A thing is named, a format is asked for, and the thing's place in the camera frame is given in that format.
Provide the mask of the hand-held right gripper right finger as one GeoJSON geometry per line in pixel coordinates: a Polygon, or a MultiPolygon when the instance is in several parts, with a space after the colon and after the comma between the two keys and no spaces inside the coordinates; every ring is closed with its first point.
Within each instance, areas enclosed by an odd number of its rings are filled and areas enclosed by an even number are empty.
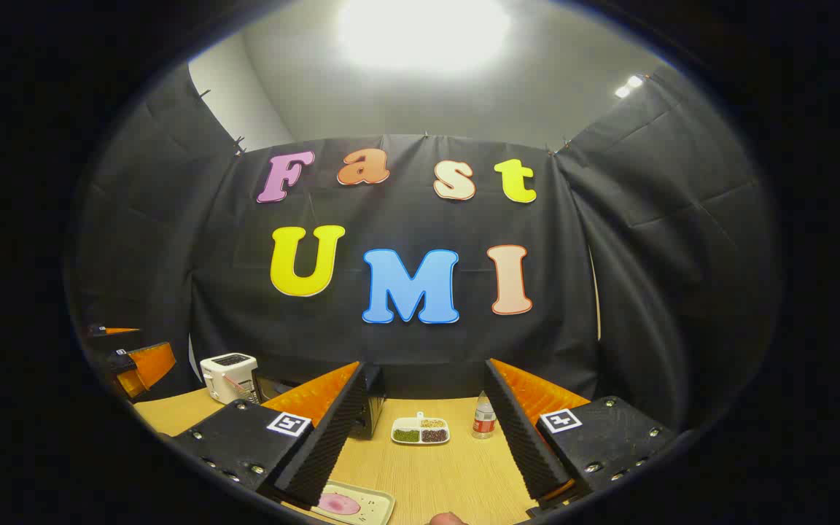
{"type": "Polygon", "coordinates": [[[590,401],[498,359],[484,365],[483,388],[534,516],[623,485],[676,439],[620,397],[590,401]]]}

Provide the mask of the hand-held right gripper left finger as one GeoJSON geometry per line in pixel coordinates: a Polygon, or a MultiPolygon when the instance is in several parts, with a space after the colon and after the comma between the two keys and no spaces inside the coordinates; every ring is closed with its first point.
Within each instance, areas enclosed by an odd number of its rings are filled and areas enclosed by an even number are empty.
{"type": "Polygon", "coordinates": [[[182,456],[274,501],[317,505],[367,399],[351,362],[264,403],[236,400],[174,435],[182,456]]]}

